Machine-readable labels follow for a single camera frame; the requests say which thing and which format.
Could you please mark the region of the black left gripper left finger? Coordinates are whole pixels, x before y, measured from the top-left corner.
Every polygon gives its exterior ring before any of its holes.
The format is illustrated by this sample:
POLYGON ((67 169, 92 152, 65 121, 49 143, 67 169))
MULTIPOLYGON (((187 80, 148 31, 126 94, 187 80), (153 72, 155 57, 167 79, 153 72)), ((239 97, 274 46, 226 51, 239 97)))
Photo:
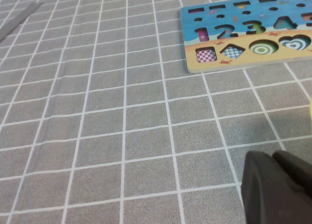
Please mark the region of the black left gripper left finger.
POLYGON ((297 184, 273 155, 246 153, 241 195, 248 224, 312 222, 312 192, 297 184))

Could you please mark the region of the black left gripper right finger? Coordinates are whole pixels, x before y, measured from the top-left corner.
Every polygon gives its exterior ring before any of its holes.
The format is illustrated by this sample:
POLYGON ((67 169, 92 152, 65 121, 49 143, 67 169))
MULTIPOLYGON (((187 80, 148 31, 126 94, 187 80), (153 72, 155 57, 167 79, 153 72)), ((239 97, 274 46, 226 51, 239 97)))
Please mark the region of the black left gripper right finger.
POLYGON ((273 158, 306 192, 312 191, 312 165, 287 151, 275 151, 273 158))

